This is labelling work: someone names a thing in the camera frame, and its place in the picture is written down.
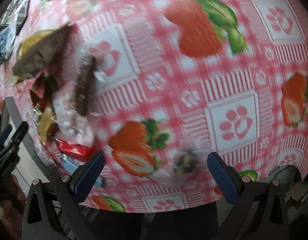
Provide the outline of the gold and grey snack bag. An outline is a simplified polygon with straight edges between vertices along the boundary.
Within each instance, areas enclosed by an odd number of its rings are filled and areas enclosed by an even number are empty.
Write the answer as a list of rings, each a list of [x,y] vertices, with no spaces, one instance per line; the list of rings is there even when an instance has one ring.
[[[13,86],[36,77],[64,48],[72,25],[59,29],[39,30],[23,40],[19,46],[16,64],[5,85]]]

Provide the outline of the red snack packet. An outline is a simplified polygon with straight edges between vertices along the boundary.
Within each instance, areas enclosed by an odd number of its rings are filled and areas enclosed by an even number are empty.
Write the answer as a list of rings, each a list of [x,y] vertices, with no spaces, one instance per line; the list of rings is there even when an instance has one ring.
[[[74,145],[60,139],[56,140],[56,145],[61,153],[79,161],[88,161],[96,150],[95,146]]]

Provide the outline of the brown chocolate bar packet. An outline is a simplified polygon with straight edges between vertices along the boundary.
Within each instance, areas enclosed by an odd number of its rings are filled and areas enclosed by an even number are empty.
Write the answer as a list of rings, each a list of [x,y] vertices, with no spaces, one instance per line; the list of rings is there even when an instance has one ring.
[[[85,116],[88,111],[88,98],[91,93],[93,73],[96,65],[96,58],[91,54],[85,54],[76,72],[74,89],[75,110],[82,116]]]

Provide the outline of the grey storage box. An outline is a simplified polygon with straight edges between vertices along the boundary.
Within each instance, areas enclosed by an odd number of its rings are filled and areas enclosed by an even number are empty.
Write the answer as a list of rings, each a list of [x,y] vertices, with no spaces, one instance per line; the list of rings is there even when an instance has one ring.
[[[22,123],[21,116],[12,96],[5,97],[1,115],[2,128],[5,128],[8,124],[12,124],[13,128],[18,128]],[[34,178],[40,178],[42,181],[55,181],[60,178],[52,168],[46,166],[41,161],[36,152],[34,142],[28,133],[20,145],[19,156],[20,162],[17,168],[27,183],[30,184]]]

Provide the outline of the clear dark candy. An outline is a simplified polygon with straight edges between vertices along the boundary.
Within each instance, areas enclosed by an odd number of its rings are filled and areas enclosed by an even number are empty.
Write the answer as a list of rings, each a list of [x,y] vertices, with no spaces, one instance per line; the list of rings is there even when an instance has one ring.
[[[213,148],[200,140],[182,140],[172,161],[155,172],[152,178],[161,186],[180,189],[195,173],[206,168]]]

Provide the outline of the blue grey crumpled cloth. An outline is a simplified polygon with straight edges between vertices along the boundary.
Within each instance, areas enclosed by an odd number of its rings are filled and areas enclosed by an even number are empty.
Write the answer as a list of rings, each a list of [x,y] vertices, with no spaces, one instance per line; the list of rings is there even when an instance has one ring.
[[[12,55],[16,28],[16,24],[11,23],[0,33],[0,65],[4,60],[9,60]]]

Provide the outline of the strawberry checkered tablecloth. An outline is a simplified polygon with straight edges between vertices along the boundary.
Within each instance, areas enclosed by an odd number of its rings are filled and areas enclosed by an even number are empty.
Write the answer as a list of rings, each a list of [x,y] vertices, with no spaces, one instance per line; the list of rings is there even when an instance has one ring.
[[[5,85],[23,40],[72,25],[62,51],[34,78]],[[76,72],[96,58],[88,111],[75,110]],[[14,98],[41,161],[73,159],[56,140],[95,146],[106,164],[85,206],[161,212],[219,198],[207,167],[180,189],[152,176],[182,140],[207,142],[259,179],[278,166],[308,174],[308,11],[300,0],[31,0],[0,100]]]

